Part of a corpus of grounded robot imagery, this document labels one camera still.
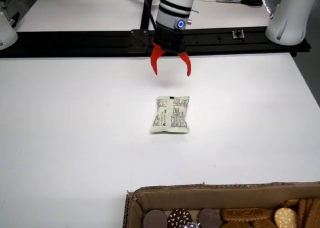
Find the sprinkled cookie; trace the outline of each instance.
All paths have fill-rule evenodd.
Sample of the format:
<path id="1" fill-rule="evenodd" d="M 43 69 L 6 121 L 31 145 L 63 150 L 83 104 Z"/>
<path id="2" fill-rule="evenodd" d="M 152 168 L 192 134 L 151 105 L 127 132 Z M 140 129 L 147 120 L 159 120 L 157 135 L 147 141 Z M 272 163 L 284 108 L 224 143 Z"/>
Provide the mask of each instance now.
<path id="1" fill-rule="evenodd" d="M 221 226 L 221 228 L 252 228 L 252 226 L 246 222 L 230 221 L 227 224 Z"/>
<path id="2" fill-rule="evenodd" d="M 306 217 L 304 228 L 320 227 L 320 199 L 314 199 Z"/>
<path id="3" fill-rule="evenodd" d="M 241 221 L 249 222 L 255 220 L 268 219 L 270 212 L 260 208 L 246 208 L 246 209 L 224 209 L 222 211 L 222 218 L 225 221 Z"/>
<path id="4" fill-rule="evenodd" d="M 143 218 L 143 228 L 167 228 L 167 217 L 161 210 L 151 210 Z"/>
<path id="5" fill-rule="evenodd" d="M 220 213 L 210 208 L 201 210 L 198 220 L 201 228 L 220 228 L 223 223 Z"/>
<path id="6" fill-rule="evenodd" d="M 274 213 L 278 228 L 297 228 L 297 213 L 289 208 L 280 208 Z"/>
<path id="7" fill-rule="evenodd" d="M 190 213 L 185 209 L 176 209 L 168 217 L 169 228 L 181 228 L 192 222 Z"/>
<path id="8" fill-rule="evenodd" d="M 270 220 L 256 220 L 252 224 L 253 228 L 277 228 L 275 223 Z"/>

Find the table surface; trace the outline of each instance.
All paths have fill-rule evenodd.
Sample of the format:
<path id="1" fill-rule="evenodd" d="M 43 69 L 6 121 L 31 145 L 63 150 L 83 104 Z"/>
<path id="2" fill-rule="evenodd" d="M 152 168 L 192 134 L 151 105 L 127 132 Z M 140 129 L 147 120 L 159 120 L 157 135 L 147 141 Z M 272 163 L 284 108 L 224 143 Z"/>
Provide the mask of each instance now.
<path id="1" fill-rule="evenodd" d="M 90 13 L 107 2 L 82 1 L 39 0 L 19 30 L 127 27 L 117 19 L 98 28 Z M 106 19 L 130 0 L 111 1 L 117 11 Z M 141 11 L 129 7 L 139 27 Z M 202 15 L 220 4 L 194 7 Z M 247 11 L 257 17 L 209 22 L 266 24 L 263 8 Z M 175 57 L 159 60 L 158 76 L 148 58 L 0 60 L 0 227 L 120 227 L 126 190 L 141 186 L 320 180 L 320 109 L 289 54 L 191 61 L 187 77 Z M 166 95 L 190 96 L 189 134 L 149 133 Z"/>

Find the chocolate cookie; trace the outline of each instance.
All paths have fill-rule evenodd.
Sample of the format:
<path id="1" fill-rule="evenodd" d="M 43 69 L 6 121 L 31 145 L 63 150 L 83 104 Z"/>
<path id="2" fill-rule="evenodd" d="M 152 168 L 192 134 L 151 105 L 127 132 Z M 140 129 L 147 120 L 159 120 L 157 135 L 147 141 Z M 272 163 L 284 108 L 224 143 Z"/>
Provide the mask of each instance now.
<path id="1" fill-rule="evenodd" d="M 252 226 L 246 222 L 230 221 L 227 224 L 221 226 L 221 228 L 252 228 Z"/>
<path id="2" fill-rule="evenodd" d="M 314 199 L 306 217 L 304 228 L 320 227 L 320 199 Z"/>
<path id="3" fill-rule="evenodd" d="M 185 209 L 176 209 L 171 212 L 168 218 L 169 228 L 181 228 L 192 222 L 190 213 Z"/>
<path id="4" fill-rule="evenodd" d="M 220 213 L 210 208 L 200 211 L 198 221 L 201 228 L 220 228 L 223 223 Z"/>
<path id="5" fill-rule="evenodd" d="M 149 211 L 143 218 L 143 228 L 167 228 L 167 217 L 158 209 Z"/>
<path id="6" fill-rule="evenodd" d="M 224 209 L 222 211 L 222 218 L 225 221 L 234 220 L 239 222 L 249 222 L 255 220 L 268 219 L 269 216 L 269 210 L 260 208 Z"/>
<path id="7" fill-rule="evenodd" d="M 256 220 L 252 224 L 253 228 L 277 228 L 276 224 L 270 220 Z"/>

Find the snack packet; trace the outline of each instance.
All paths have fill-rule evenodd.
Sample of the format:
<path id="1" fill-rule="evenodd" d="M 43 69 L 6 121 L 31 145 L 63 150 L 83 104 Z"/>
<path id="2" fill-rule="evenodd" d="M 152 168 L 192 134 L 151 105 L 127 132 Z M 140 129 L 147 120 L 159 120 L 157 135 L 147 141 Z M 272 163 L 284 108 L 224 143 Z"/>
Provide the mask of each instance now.
<path id="1" fill-rule="evenodd" d="M 188 133 L 185 121 L 189 97 L 157 97 L 157 115 L 151 127 L 151 133 Z"/>

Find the cookie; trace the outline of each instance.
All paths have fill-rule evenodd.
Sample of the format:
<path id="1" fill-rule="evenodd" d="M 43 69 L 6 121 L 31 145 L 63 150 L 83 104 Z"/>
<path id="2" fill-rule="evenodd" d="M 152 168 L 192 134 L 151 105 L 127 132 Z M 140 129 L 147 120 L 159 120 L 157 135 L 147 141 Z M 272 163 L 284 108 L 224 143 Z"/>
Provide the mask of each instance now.
<path id="1" fill-rule="evenodd" d="M 260 208 L 246 208 L 246 209 L 224 209 L 222 211 L 222 218 L 225 221 L 255 221 L 268 219 L 270 212 Z"/>
<path id="2" fill-rule="evenodd" d="M 320 227 L 320 199 L 314 199 L 306 217 L 304 228 Z"/>
<path id="3" fill-rule="evenodd" d="M 143 228 L 167 228 L 167 217 L 158 209 L 149 211 L 143 218 Z"/>
<path id="4" fill-rule="evenodd" d="M 252 224 L 253 228 L 277 228 L 275 223 L 270 220 L 256 220 Z"/>
<path id="5" fill-rule="evenodd" d="M 307 204 L 306 199 L 299 200 L 298 216 L 296 221 L 297 228 L 303 228 L 306 204 Z"/>
<path id="6" fill-rule="evenodd" d="M 246 222 L 230 221 L 227 224 L 221 226 L 221 228 L 252 228 L 252 226 Z"/>
<path id="7" fill-rule="evenodd" d="M 223 223 L 220 213 L 210 208 L 200 211 L 198 221 L 201 228 L 220 228 Z"/>
<path id="8" fill-rule="evenodd" d="M 297 228 L 297 213 L 289 208 L 280 208 L 274 213 L 278 228 Z"/>
<path id="9" fill-rule="evenodd" d="M 274 219 L 275 211 L 273 209 L 265 209 L 264 212 L 266 215 L 266 219 L 268 219 L 268 220 Z"/>
<path id="10" fill-rule="evenodd" d="M 290 208 L 291 206 L 298 205 L 299 199 L 288 199 L 280 204 L 282 208 Z"/>
<path id="11" fill-rule="evenodd" d="M 176 209 L 168 217 L 169 228 L 181 228 L 192 222 L 190 213 L 185 209 Z"/>
<path id="12" fill-rule="evenodd" d="M 309 211 L 310 211 L 312 202 L 313 202 L 313 199 L 307 199 L 307 200 L 306 200 L 306 205 L 305 205 L 305 210 L 304 210 L 304 216 L 303 216 L 303 217 L 304 217 L 303 223 L 306 222 L 306 219 L 307 219 L 307 216 L 308 216 L 308 214 L 309 214 Z"/>

